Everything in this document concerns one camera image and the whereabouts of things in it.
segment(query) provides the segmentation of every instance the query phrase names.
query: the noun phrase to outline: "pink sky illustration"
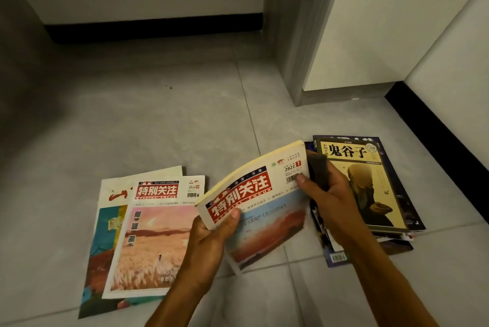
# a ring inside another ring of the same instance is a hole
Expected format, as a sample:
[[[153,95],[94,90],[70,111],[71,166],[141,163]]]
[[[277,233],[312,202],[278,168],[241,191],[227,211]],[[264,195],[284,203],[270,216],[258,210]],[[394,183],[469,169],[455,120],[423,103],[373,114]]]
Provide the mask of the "pink sky illustration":
[[[180,229],[191,228],[197,209],[192,206],[160,206],[133,208],[131,223],[134,222],[134,213],[141,211],[138,230],[159,231],[163,228]]]

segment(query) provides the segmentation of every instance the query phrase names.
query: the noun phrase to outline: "bald man illustration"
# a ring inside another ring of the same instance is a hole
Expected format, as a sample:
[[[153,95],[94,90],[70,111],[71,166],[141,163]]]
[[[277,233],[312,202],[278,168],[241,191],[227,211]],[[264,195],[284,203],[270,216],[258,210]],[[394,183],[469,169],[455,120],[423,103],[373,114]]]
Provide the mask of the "bald man illustration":
[[[375,202],[372,169],[364,163],[355,163],[348,168],[350,188],[357,201],[358,210],[367,225],[393,227],[392,222],[385,216],[392,211],[387,205]]]

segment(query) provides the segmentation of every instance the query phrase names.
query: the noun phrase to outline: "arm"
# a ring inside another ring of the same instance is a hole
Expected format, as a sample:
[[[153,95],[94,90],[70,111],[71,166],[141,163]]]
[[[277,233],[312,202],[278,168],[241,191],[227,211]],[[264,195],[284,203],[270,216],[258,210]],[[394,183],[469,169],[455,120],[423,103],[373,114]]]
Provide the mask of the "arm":
[[[240,210],[235,208],[215,231],[207,230],[199,216],[195,218],[175,282],[145,327],[188,325],[195,308],[212,286],[223,259],[224,242],[236,230],[240,215]]]
[[[316,201],[326,227],[350,255],[377,324],[438,326],[365,225],[346,176],[329,161],[328,172],[327,192],[303,175],[297,184]]]

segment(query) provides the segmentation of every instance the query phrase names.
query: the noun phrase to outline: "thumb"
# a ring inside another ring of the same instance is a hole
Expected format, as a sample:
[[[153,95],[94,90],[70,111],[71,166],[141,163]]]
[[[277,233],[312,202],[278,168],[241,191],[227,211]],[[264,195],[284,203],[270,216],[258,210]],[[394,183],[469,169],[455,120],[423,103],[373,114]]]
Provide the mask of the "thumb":
[[[223,243],[233,235],[240,221],[241,210],[234,208],[221,225],[214,231],[213,235]]]
[[[327,192],[323,191],[315,182],[302,174],[297,175],[296,182],[299,188],[316,202],[321,202],[327,196]]]

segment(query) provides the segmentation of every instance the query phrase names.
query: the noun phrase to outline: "circular seal on book cover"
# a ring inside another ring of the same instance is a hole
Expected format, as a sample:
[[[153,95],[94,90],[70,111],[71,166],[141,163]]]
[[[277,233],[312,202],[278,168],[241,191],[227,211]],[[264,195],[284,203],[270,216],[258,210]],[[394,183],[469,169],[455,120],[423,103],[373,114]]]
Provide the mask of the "circular seal on book cover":
[[[365,145],[365,148],[367,148],[367,150],[372,153],[375,153],[377,151],[377,148],[372,143],[367,143],[367,145]]]

